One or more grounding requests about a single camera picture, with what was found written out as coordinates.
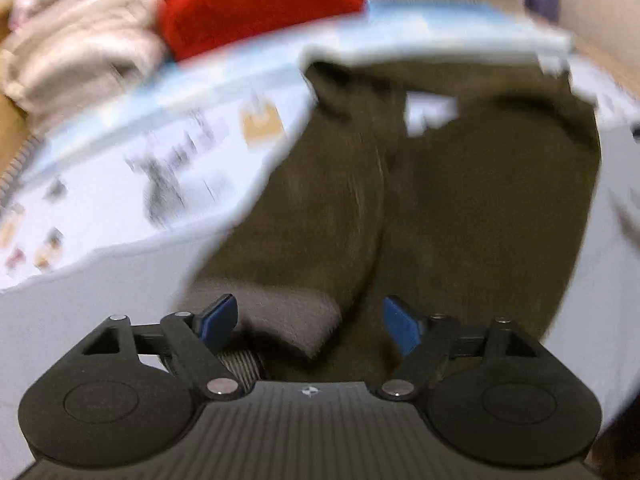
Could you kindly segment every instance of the dark red object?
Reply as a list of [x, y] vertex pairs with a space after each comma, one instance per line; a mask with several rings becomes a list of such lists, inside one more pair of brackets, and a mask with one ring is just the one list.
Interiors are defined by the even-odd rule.
[[160, 30], [175, 59], [291, 25], [362, 10], [365, 0], [166, 0]]

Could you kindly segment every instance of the beige folded blanket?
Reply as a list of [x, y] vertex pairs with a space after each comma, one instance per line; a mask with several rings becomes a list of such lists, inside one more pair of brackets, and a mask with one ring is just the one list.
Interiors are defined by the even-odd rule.
[[167, 49], [149, 30], [162, 0], [60, 0], [0, 49], [0, 86], [33, 133], [144, 81]]

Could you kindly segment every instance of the black object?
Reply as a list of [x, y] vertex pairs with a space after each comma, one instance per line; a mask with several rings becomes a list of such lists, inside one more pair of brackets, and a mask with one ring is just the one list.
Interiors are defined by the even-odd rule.
[[[406, 357], [385, 383], [243, 387], [209, 351], [234, 315], [226, 295], [200, 318], [102, 323], [22, 398], [37, 462], [20, 478], [594, 478], [580, 458], [597, 400], [515, 323], [463, 327], [390, 297], [386, 326]], [[446, 376], [459, 357], [482, 362]]]

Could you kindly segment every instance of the red cloth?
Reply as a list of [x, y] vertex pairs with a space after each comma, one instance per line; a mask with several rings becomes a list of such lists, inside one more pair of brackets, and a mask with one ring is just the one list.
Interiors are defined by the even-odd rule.
[[365, 0], [166, 0], [160, 31], [185, 60], [271, 30], [362, 10]]

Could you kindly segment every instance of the red pillow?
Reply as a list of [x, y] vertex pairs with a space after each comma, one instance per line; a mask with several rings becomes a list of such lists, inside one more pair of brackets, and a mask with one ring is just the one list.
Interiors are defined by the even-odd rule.
[[291, 25], [357, 12], [365, 0], [166, 0], [159, 25], [175, 59]]

